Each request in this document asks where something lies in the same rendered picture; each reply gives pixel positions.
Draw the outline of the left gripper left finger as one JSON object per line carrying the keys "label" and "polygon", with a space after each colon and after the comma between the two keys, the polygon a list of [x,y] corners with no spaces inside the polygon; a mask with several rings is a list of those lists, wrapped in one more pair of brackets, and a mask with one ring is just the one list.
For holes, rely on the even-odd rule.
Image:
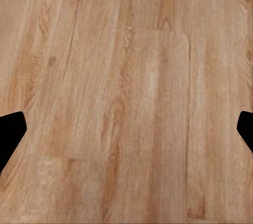
{"label": "left gripper left finger", "polygon": [[0,174],[27,131],[22,111],[0,117]]}

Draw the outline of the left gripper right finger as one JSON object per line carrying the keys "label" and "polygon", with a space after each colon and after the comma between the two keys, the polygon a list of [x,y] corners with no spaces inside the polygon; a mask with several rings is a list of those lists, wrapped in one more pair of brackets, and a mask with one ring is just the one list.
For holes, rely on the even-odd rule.
{"label": "left gripper right finger", "polygon": [[253,152],[253,113],[247,111],[240,113],[237,130]]}

